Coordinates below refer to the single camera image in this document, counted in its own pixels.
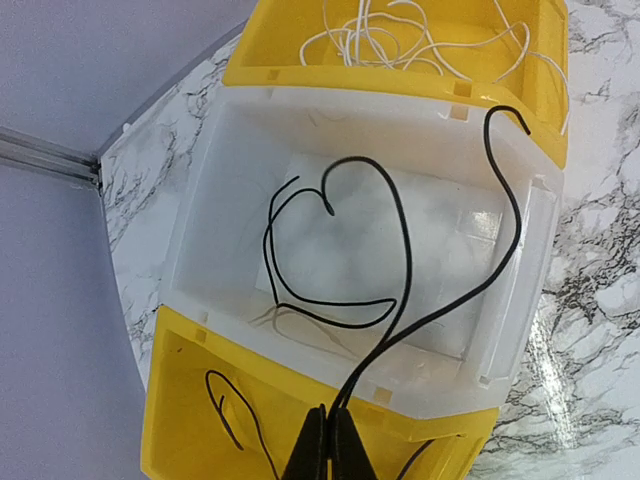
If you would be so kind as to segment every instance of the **black wire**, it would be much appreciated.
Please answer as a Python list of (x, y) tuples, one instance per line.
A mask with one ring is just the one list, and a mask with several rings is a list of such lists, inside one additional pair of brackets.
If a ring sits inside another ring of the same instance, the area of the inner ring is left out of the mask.
[(396, 478), (396, 480), (402, 480), (405, 477), (405, 475), (411, 468), (411, 465), (413, 465), (413, 462), (415, 462), (420, 457), (420, 455), (422, 455), (422, 452), (424, 452), (427, 449), (427, 447), (432, 443), (433, 443), (433, 440), (427, 440), (422, 445), (420, 445), (415, 452), (413, 452), (413, 455), (409, 457), (409, 460), (407, 461), (407, 463), (405, 463), (404, 467), (402, 467), (402, 470), (400, 470), (400, 473), (398, 474), (398, 477)]
[(346, 408), (347, 407), (347, 405), (349, 403), (349, 400), (351, 398), (351, 394), (353, 392), (353, 389), (355, 388), (355, 385), (358, 382), (360, 376), (362, 375), (364, 370), (367, 367), (369, 367), (369, 365), (371, 365), (371, 363), (373, 363), (374, 360), (376, 360), (380, 355), (382, 355), (384, 352), (386, 352), (389, 348), (391, 348), (392, 346), (396, 345), (397, 343), (399, 343), (402, 340), (404, 340), (405, 338), (407, 338), (409, 335), (414, 333), (416, 330), (424, 327), (425, 325), (433, 322), (434, 320), (437, 320), (438, 318), (440, 318), (440, 317), (446, 315), (447, 313), (455, 310), (456, 308), (458, 308), (461, 305), (465, 304), (466, 302), (468, 302), (472, 298), (478, 296), (480, 293), (484, 292), (487, 288), (489, 288), (493, 284), (493, 282), (496, 281), (496, 279), (500, 276), (500, 274), (503, 272), (503, 270), (506, 268), (507, 264), (511, 260), (511, 257), (513, 256), (513, 253), (515, 252), (515, 250), (516, 250), (516, 248), (518, 246), (518, 243), (520, 242), (520, 236), (522, 234), (522, 216), (520, 214), (520, 208), (518, 207), (518, 202), (517, 202), (516, 197), (515, 197), (515, 195), (513, 193), (513, 190), (511, 189), (511, 186), (509, 185), (507, 180), (504, 178), (504, 175), (500, 171), (500, 168), (498, 167), (498, 164), (496, 163), (495, 157), (493, 155), (493, 151), (491, 149), (491, 136), (490, 136), (491, 117), (495, 113), (500, 112), (500, 111), (507, 111), (507, 112), (513, 113), (516, 116), (516, 118), (518, 119), (518, 121), (520, 122), (520, 124), (522, 125), (522, 128), (527, 133), (527, 135), (530, 135), (531, 131), (529, 130), (529, 127), (527, 126), (527, 124), (524, 121), (524, 118), (522, 117), (520, 112), (518, 110), (516, 110), (515, 108), (510, 107), (510, 106), (498, 105), (498, 106), (492, 107), (491, 109), (489, 109), (489, 111), (487, 112), (487, 114), (485, 115), (485, 118), (484, 118), (483, 139), (484, 139), (484, 147), (485, 147), (485, 152), (486, 152), (486, 155), (487, 155), (487, 160), (489, 161), (489, 165), (491, 166), (491, 169), (493, 170), (493, 173), (495, 174), (496, 178), (500, 182), (500, 185), (502, 186), (503, 190), (505, 191), (505, 193), (506, 193), (506, 195), (507, 195), (507, 197), (509, 199), (509, 203), (511, 204), (511, 207), (513, 209), (513, 215), (515, 217), (515, 232), (514, 232), (514, 235), (513, 235), (513, 240), (511, 241), (511, 244), (509, 245), (509, 248), (507, 249), (506, 253), (504, 254), (502, 260), (500, 261), (498, 266), (495, 268), (495, 270), (480, 285), (478, 285), (477, 287), (471, 289), (470, 291), (468, 291), (464, 295), (460, 296), (459, 298), (457, 298), (453, 302), (445, 305), (444, 307), (439, 308), (435, 312), (432, 312), (432, 313), (430, 313), (430, 314), (428, 314), (428, 315), (416, 320), (415, 322), (413, 322), (411, 325), (405, 327), (400, 332), (398, 332), (395, 335), (389, 337), (388, 340), (384, 344), (378, 344), (377, 346), (375, 346), (371, 350), (371, 352), (369, 352), (369, 354), (356, 366), (354, 371), (351, 373), (351, 375), (349, 375), (349, 377), (345, 381), (344, 385), (342, 386), (342, 388), (338, 392), (338, 395), (336, 395), (336, 398), (333, 401), (333, 404), (331, 405), (331, 409), (329, 410), (329, 421), (330, 422), (332, 422), (332, 419), (335, 418), (335, 413), (336, 413), (336, 410), (338, 408), (340, 408), (340, 407)]
[[(412, 272), (412, 259), (411, 259), (411, 246), (409, 243), (409, 233), (408, 233), (408, 227), (407, 227), (407, 221), (404, 215), (404, 210), (402, 208), (402, 202), (400, 201), (400, 196), (398, 194), (398, 191), (395, 187), (395, 184), (393, 183), (393, 180), (391, 179), (391, 177), (389, 176), (389, 174), (374, 160), (370, 159), (370, 158), (366, 158), (366, 157), (348, 157), (348, 158), (343, 158), (341, 160), (338, 160), (334, 163), (332, 163), (329, 167), (327, 167), (327, 169), (325, 170), (323, 177), (322, 177), (322, 183), (321, 183), (321, 191), (314, 189), (314, 188), (302, 188), (300, 190), (295, 191), (294, 193), (292, 193), (281, 205), (280, 207), (278, 207), (278, 209), (276, 210), (275, 214), (273, 213), (273, 208), (274, 208), (274, 204), (275, 201), (277, 199), (277, 197), (287, 188), (289, 187), (293, 182), (295, 182), (296, 180), (298, 180), (298, 176), (294, 177), (293, 179), (289, 180), (285, 185), (283, 185), (280, 189), (278, 189), (278, 191), (276, 191), (276, 193), (273, 195), (273, 197), (271, 198), (271, 203), (269, 206), (269, 222), (267, 225), (267, 228), (265, 230), (264, 236), (263, 236), (263, 241), (262, 241), (262, 249), (263, 249), (263, 255), (264, 255), (264, 260), (265, 260), (265, 265), (266, 265), (266, 269), (267, 269), (267, 274), (269, 276), (269, 282), (271, 284), (271, 291), (273, 294), (273, 298), (274, 298), (274, 303), (276, 304), (277, 307), (286, 307), (289, 308), (290, 310), (294, 310), (298, 313), (301, 313), (303, 315), (308, 315), (309, 317), (318, 320), (322, 323), (334, 326), (334, 327), (340, 327), (340, 328), (346, 328), (346, 329), (364, 329), (364, 328), (369, 328), (372, 327), (374, 325), (377, 325), (378, 323), (381, 323), (382, 321), (384, 321), (393, 311), (393, 309), (396, 307), (396, 305), (398, 304), (398, 301), (395, 298), (383, 298), (383, 299), (378, 299), (378, 300), (370, 300), (370, 301), (363, 301), (363, 302), (332, 302), (332, 301), (325, 301), (325, 300), (316, 300), (316, 299), (310, 299), (307, 297), (303, 297), (302, 295), (299, 295), (298, 293), (296, 293), (295, 291), (293, 291), (293, 289), (287, 284), (287, 282), (285, 281), (282, 273), (280, 272), (280, 269), (278, 267), (278, 262), (276, 260), (276, 254), (275, 254), (275, 245), (274, 245), (274, 238), (273, 238), (273, 225), (275, 223), (276, 218), (278, 217), (278, 215), (280, 215), (280, 213), (282, 213), (282, 211), (284, 210), (284, 208), (292, 201), (294, 200), (298, 195), (301, 195), (303, 193), (313, 193), (316, 194), (320, 197), (320, 199), (322, 200), (325, 209), (327, 210), (327, 213), (331, 216), (335, 215), (335, 211), (333, 209), (333, 207), (331, 206), (331, 203), (329, 202), (327, 195), (326, 195), (326, 181), (327, 181), (327, 177), (328, 174), (337, 166), (342, 165), (344, 163), (348, 163), (348, 162), (362, 162), (362, 163), (366, 163), (368, 165), (373, 166), (383, 177), (383, 179), (385, 180), (385, 182), (387, 183), (387, 185), (389, 186), (389, 188), (391, 189), (393, 198), (394, 198), (394, 203), (396, 205), (396, 209), (398, 211), (398, 216), (400, 219), (400, 225), (401, 225), (401, 229), (403, 232), (403, 237), (404, 237), (404, 243), (405, 243), (405, 252), (406, 253), (406, 260), (407, 260), (407, 278), (405, 280), (405, 292), (406, 292), (406, 298), (403, 299), (403, 303), (404, 305), (402, 305), (401, 303), (401, 308), (396, 312), (396, 316), (394, 317), (394, 319), (391, 321), (389, 329), (385, 332), (385, 334), (383, 335), (383, 340), (386, 339), (388, 337), (388, 335), (391, 333), (391, 330), (393, 329), (393, 327), (395, 327), (395, 325), (398, 323), (400, 316), (402, 315), (402, 312), (404, 311), (404, 308), (406, 307), (406, 301), (408, 299), (408, 294), (409, 291), (407, 290), (407, 286), (410, 289), (411, 286), (411, 272)], [(302, 308), (298, 305), (293, 305), (291, 303), (287, 303), (287, 302), (280, 302), (279, 298), (278, 298), (278, 294), (277, 294), (277, 288), (275, 285), (275, 281), (273, 278), (273, 274), (271, 272), (271, 268), (269, 266), (269, 261), (268, 261), (268, 255), (267, 255), (267, 238), (269, 238), (269, 243), (270, 243), (270, 253), (271, 253), (271, 258), (273, 261), (273, 267), (276, 273), (276, 276), (278, 277), (278, 279), (280, 280), (280, 282), (282, 283), (283, 287), (296, 299), (303, 301), (303, 302), (307, 302), (310, 304), (314, 304), (314, 305), (325, 305), (325, 306), (332, 306), (332, 307), (354, 307), (354, 306), (371, 306), (371, 305), (380, 305), (380, 304), (384, 304), (384, 303), (389, 303), (390, 306), (389, 308), (378, 318), (376, 318), (375, 320), (372, 320), (370, 322), (366, 322), (366, 323), (362, 323), (362, 324), (358, 324), (358, 325), (353, 325), (350, 323), (344, 323), (344, 322), (338, 322), (335, 320), (331, 320), (325, 317), (322, 317), (314, 312), (311, 312), (305, 308)]]
[(244, 447), (240, 444), (240, 442), (236, 438), (235, 434), (233, 433), (233, 430), (231, 429), (231, 426), (229, 425), (229, 422), (225, 418), (224, 413), (222, 411), (222, 403), (224, 402), (224, 395), (220, 397), (220, 403), (218, 403), (216, 401), (216, 397), (213, 394), (213, 391), (211, 390), (211, 383), (209, 380), (209, 377), (211, 375), (216, 375), (220, 377), (222, 380), (224, 380), (226, 384), (229, 385), (229, 387), (231, 387), (231, 390), (233, 390), (234, 393), (238, 397), (240, 397), (240, 400), (242, 400), (242, 402), (246, 405), (247, 409), (249, 410), (249, 413), (251, 414), (251, 417), (253, 418), (253, 423), (255, 424), (256, 431), (258, 432), (258, 439), (260, 440), (260, 446), (262, 447), (262, 450), (264, 451), (264, 454), (267, 457), (267, 460), (269, 461), (269, 465), (271, 466), (271, 471), (273, 472), (273, 476), (275, 477), (276, 480), (280, 480), (280, 477), (278, 476), (278, 471), (276, 470), (276, 466), (274, 465), (273, 459), (271, 458), (271, 454), (269, 454), (267, 445), (264, 442), (264, 437), (262, 436), (262, 429), (260, 428), (260, 422), (258, 421), (258, 416), (256, 415), (256, 412), (253, 410), (253, 407), (247, 401), (244, 395), (240, 393), (240, 390), (238, 390), (236, 386), (231, 382), (231, 380), (229, 380), (223, 373), (217, 370), (207, 370), (207, 372), (204, 374), (204, 381), (205, 381), (205, 385), (207, 386), (207, 392), (209, 393), (209, 398), (211, 399), (213, 408), (215, 409), (216, 413), (220, 417), (220, 420), (222, 421), (222, 426), (224, 427), (227, 434), (235, 444), (236, 448), (238, 448), (238, 450), (244, 451)]
[[(319, 190), (316, 190), (315, 188), (302, 188), (300, 190), (295, 191), (294, 193), (292, 193), (283, 203), (282, 205), (280, 205), (280, 207), (278, 207), (278, 209), (276, 210), (275, 214), (273, 213), (273, 206), (275, 203), (276, 198), (279, 196), (279, 194), (284, 191), (284, 189), (286, 189), (289, 185), (291, 185), (294, 181), (296, 181), (299, 177), (295, 177), (292, 180), (290, 180), (289, 182), (287, 182), (283, 187), (281, 187), (271, 198), (271, 204), (269, 206), (269, 223), (267, 224), (267, 229), (264, 232), (264, 236), (262, 238), (262, 253), (264, 256), (264, 261), (265, 261), (265, 266), (267, 269), (267, 275), (269, 276), (269, 283), (271, 284), (271, 292), (273, 294), (273, 299), (274, 299), (274, 303), (276, 304), (276, 307), (286, 307), (289, 308), (290, 310), (294, 310), (297, 311), (299, 313), (308, 315), (311, 318), (314, 318), (315, 320), (318, 320), (322, 323), (328, 324), (328, 325), (332, 325), (334, 327), (341, 327), (341, 328), (349, 328), (349, 329), (361, 329), (361, 328), (369, 328), (372, 327), (382, 321), (384, 321), (385, 318), (387, 318), (389, 316), (389, 314), (393, 311), (393, 309), (395, 308), (396, 304), (397, 304), (397, 300), (395, 298), (383, 298), (383, 299), (378, 299), (378, 300), (368, 300), (368, 301), (363, 301), (363, 302), (334, 302), (334, 301), (327, 301), (327, 300), (316, 300), (316, 299), (312, 299), (312, 298), (307, 298), (307, 297), (303, 297), (302, 295), (299, 295), (298, 293), (296, 293), (290, 286), (289, 284), (286, 282), (286, 280), (284, 279), (280, 268), (278, 267), (278, 262), (276, 260), (276, 253), (275, 253), (275, 242), (273, 239), (273, 225), (275, 220), (278, 218), (278, 216), (284, 211), (284, 209), (286, 208), (286, 206), (292, 201), (294, 200), (298, 195), (302, 195), (304, 193), (315, 193), (316, 195), (318, 195), (324, 202), (325, 207), (328, 206), (328, 208), (330, 208), (330, 210), (328, 209), (327, 211), (329, 212), (330, 215), (333, 215), (333, 208), (331, 208), (331, 206), (328, 204), (328, 202), (325, 201), (325, 199), (322, 197), (322, 193)], [(271, 251), (271, 258), (272, 258), (272, 262), (273, 262), (273, 268), (276, 272), (276, 275), (278, 277), (278, 279), (280, 280), (280, 282), (282, 283), (282, 286), (287, 290), (287, 292), (289, 292), (294, 298), (303, 301), (303, 302), (307, 302), (313, 305), (325, 305), (325, 306), (330, 306), (330, 307), (359, 307), (359, 306), (372, 306), (372, 305), (380, 305), (380, 304), (385, 304), (385, 303), (390, 303), (390, 307), (377, 319), (371, 321), (371, 322), (367, 322), (364, 324), (360, 324), (360, 325), (353, 325), (353, 324), (349, 324), (349, 323), (343, 323), (343, 322), (338, 322), (335, 320), (331, 320), (325, 317), (322, 317), (314, 312), (310, 312), (302, 307), (299, 307), (297, 305), (293, 305), (291, 303), (287, 303), (287, 302), (280, 302), (279, 298), (278, 298), (278, 292), (277, 292), (277, 288), (275, 285), (275, 281), (273, 279), (273, 274), (271, 272), (271, 267), (269, 265), (269, 259), (268, 259), (268, 255), (267, 255), (267, 239), (269, 239), (269, 243), (270, 243), (270, 251)]]

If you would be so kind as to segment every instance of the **yellow box compartment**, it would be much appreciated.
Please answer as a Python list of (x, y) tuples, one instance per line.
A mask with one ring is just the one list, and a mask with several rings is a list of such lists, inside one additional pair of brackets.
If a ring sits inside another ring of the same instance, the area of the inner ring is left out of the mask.
[[(421, 21), (417, 9), (409, 6), (387, 8), (387, 3), (387, 0), (373, 0), (371, 12), (385, 10)], [(416, 0), (416, 3), (425, 9), (429, 30), (436, 42), (480, 42), (505, 29), (493, 0)], [(501, 0), (500, 5), (509, 22), (523, 21), (529, 26), (530, 51), (549, 56), (566, 73), (568, 13), (564, 1)], [(342, 27), (357, 15), (357, 10), (357, 0), (328, 0), (329, 26)], [(371, 20), (370, 26), (384, 26), (392, 32), (398, 37), (403, 51), (419, 37), (414, 26), (386, 19)], [(453, 67), (474, 79), (468, 83), (446, 71), (441, 77), (425, 63), (413, 64), (411, 71), (345, 67), (327, 37), (307, 48), (309, 66), (303, 67), (299, 59), (300, 46), (312, 35), (323, 31), (322, 1), (260, 0), (231, 57), (223, 83), (227, 86), (300, 86), (387, 92), (485, 108), (496, 104), (512, 105), (523, 113), (533, 132), (532, 139), (560, 168), (564, 168), (567, 136), (560, 135), (560, 130), (568, 105), (558, 72), (544, 60), (527, 55), (509, 77), (499, 84), (490, 83), (518, 57), (518, 47), (509, 35), (482, 48), (440, 49)], [(514, 32), (522, 41), (522, 29), (516, 28)], [(384, 37), (376, 38), (389, 47), (388, 51), (394, 51), (390, 43), (385, 43)], [(363, 58), (372, 59), (371, 55), (367, 57), (367, 49), (368, 46), (363, 47)], [(422, 56), (434, 59), (432, 53)]]
[[(271, 362), (161, 307), (142, 438), (142, 470), (153, 480), (270, 479), (249, 412), (229, 387), (212, 379), (217, 398), (244, 451), (224, 430), (205, 386), (205, 372), (223, 372), (256, 411), (281, 475), (307, 411), (330, 404), (336, 390)], [(416, 449), (434, 442), (405, 479), (465, 477), (498, 409), (413, 420), (354, 398), (350, 410), (380, 480), (395, 479)]]

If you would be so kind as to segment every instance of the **tangled white wire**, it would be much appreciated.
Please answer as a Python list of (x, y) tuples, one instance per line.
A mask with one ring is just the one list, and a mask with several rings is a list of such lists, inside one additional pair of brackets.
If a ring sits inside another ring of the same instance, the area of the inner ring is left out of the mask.
[[(429, 31), (427, 15), (424, 9), (415, 3), (412, 0), (393, 0), (392, 2), (387, 4), (387, 7), (391, 8), (397, 5), (407, 5), (415, 8), (420, 17), (422, 19), (422, 23), (417, 22), (415, 20), (411, 20), (408, 18), (396, 17), (386, 12), (370, 12), (371, 9), (371, 0), (359, 0), (358, 4), (358, 16), (346, 22), (342, 28), (329, 28), (329, 23), (327, 21), (327, 2), (328, 0), (323, 0), (322, 2), (322, 19), (324, 22), (325, 30), (316, 35), (313, 35), (309, 39), (307, 39), (302, 46), (300, 47), (300, 63), (304, 66), (307, 65), (305, 59), (305, 51), (312, 43), (320, 40), (324, 37), (329, 37), (331, 42), (334, 44), (336, 49), (338, 50), (338, 55), (342, 57), (345, 66), (372, 66), (372, 67), (383, 67), (389, 69), (402, 68), (402, 70), (407, 70), (414, 62), (423, 62), (431, 65), (440, 75), (444, 75), (444, 69), (449, 71), (452, 75), (466, 81), (473, 81), (472, 78), (467, 75), (459, 72), (455, 69), (449, 62), (447, 62), (442, 54), (440, 53), (440, 48), (481, 48), (486, 45), (489, 45), (493, 42), (500, 40), (505, 35), (509, 34), (514, 42), (518, 45), (520, 49), (520, 54), (518, 58), (515, 60), (513, 65), (509, 67), (504, 73), (498, 76), (493, 83), (498, 83), (508, 77), (511, 73), (513, 73), (524, 61), (524, 58), (527, 55), (539, 58), (549, 65), (551, 65), (562, 78), (562, 82), (564, 84), (564, 90), (567, 98), (567, 114), (565, 116), (564, 122), (562, 123), (562, 128), (560, 130), (560, 134), (564, 135), (567, 131), (567, 126), (569, 123), (569, 90), (568, 90), (568, 82), (567, 77), (562, 71), (562, 68), (558, 66), (558, 64), (548, 57), (547, 55), (531, 52), (529, 51), (530, 41), (531, 41), (531, 32), (529, 31), (529, 27), (524, 22), (516, 22), (509, 23), (507, 17), (500, 6), (498, 0), (493, 0), (493, 3), (500, 14), (500, 18), (506, 27), (506, 30), (499, 33), (498, 35), (489, 38), (483, 42), (477, 43), (452, 43), (452, 42), (435, 42), (433, 37), (431, 36), (431, 32)], [(385, 18), (387, 20), (391, 20), (393, 22), (404, 23), (407, 25), (411, 25), (420, 30), (420, 35), (418, 36), (414, 45), (409, 48), (406, 52), (402, 52), (402, 48), (398, 39), (387, 29), (382, 27), (370, 27), (369, 20), (376, 18)], [(515, 35), (514, 30), (516, 28), (521, 28), (524, 31), (524, 44), (520, 42), (518, 37)], [(387, 51), (384, 49), (379, 40), (373, 38), (371, 33), (381, 33), (393, 40), (396, 46), (395, 56), (393, 58), (389, 58)], [(364, 37), (366, 42), (371, 47), (371, 50), (378, 57), (378, 60), (363, 60), (361, 58), (361, 39)], [(421, 46), (423, 41), (426, 41), (427, 44)], [(430, 60), (427, 58), (423, 58), (420, 55), (427, 51), (433, 51), (433, 55), (438, 60), (438, 62), (434, 60)]]

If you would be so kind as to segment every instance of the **marble pattern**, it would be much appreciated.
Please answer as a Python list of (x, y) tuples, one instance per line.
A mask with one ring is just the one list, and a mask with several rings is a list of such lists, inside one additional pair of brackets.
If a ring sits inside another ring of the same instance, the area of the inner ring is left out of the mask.
[[(640, 477), (640, 2), (568, 6), (564, 207), (521, 371), (470, 478)], [(102, 159), (116, 277), (145, 383), (191, 152), (236, 41), (167, 92)]]

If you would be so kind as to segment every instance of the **white plastic container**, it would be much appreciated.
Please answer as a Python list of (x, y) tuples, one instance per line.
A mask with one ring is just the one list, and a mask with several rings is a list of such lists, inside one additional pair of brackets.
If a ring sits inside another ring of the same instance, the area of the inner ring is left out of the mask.
[[(230, 87), (219, 91), (212, 112), (194, 152), (161, 302), (325, 384), (342, 385), (388, 320), (345, 330), (286, 310), (274, 318), (262, 237), (271, 196), (289, 178), (301, 176), (288, 192), (319, 188), (326, 165), (348, 155), (390, 171), (414, 253), (411, 299), (398, 328), (484, 280), (513, 237), (511, 207), (484, 152), (486, 110), (358, 91)], [(485, 294), (394, 346), (355, 391), (412, 418), (502, 405), (531, 328), (563, 176), (505, 115), (494, 115), (491, 136), (523, 216), (516, 254)], [(287, 281), (319, 299), (399, 297), (404, 254), (385, 184), (370, 167), (349, 165), (331, 174), (328, 195), (335, 218), (309, 196), (274, 227)], [(352, 323), (382, 311), (311, 309)]]

